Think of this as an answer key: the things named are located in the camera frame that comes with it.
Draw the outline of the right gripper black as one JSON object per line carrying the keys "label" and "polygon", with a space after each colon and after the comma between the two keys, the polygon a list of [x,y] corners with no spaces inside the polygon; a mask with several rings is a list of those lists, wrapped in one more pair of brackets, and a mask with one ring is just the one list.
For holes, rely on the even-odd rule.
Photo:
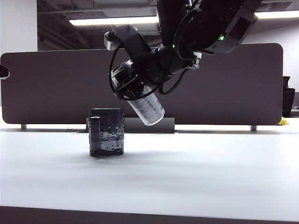
{"label": "right gripper black", "polygon": [[[131,67],[114,69],[114,89],[126,101],[144,98],[156,87],[171,78],[171,66],[174,65],[174,50],[171,46],[133,46],[133,69]],[[146,85],[139,85],[138,75]]]}

